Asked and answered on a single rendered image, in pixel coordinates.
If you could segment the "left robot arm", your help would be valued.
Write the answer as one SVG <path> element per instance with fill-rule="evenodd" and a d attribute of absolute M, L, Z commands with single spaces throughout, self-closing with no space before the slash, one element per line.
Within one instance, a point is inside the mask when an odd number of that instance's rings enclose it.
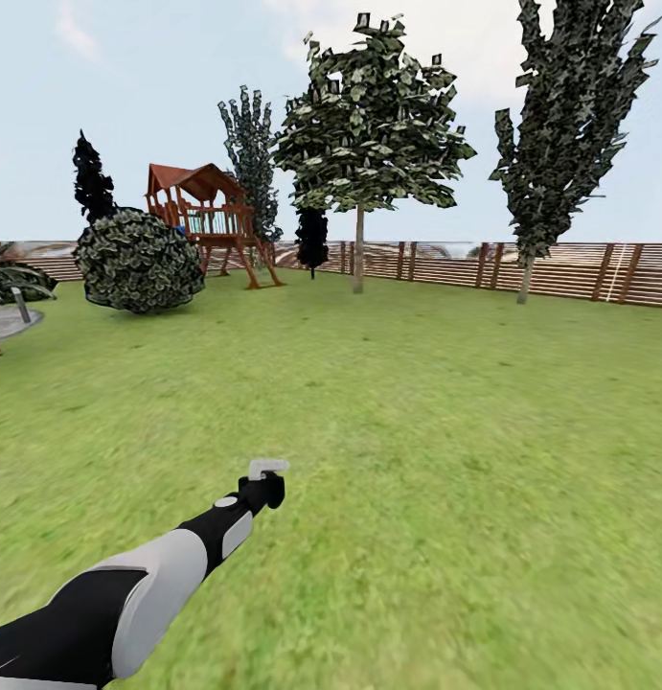
<path fill-rule="evenodd" d="M 86 568 L 46 607 L 0 626 L 0 690 L 103 690 L 129 679 L 199 584 L 249 538 L 253 516 L 284 501 L 279 473 L 289 467 L 251 459 L 239 491 L 213 509 Z"/>

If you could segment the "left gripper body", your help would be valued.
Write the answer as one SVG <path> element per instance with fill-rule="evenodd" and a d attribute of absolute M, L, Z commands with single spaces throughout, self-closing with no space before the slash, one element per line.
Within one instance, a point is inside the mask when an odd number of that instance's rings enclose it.
<path fill-rule="evenodd" d="M 239 491 L 244 493 L 252 489 L 260 497 L 260 503 L 280 504 L 285 499 L 285 481 L 281 474 L 269 474 L 266 479 L 249 480 L 248 476 L 242 476 L 239 482 Z"/>

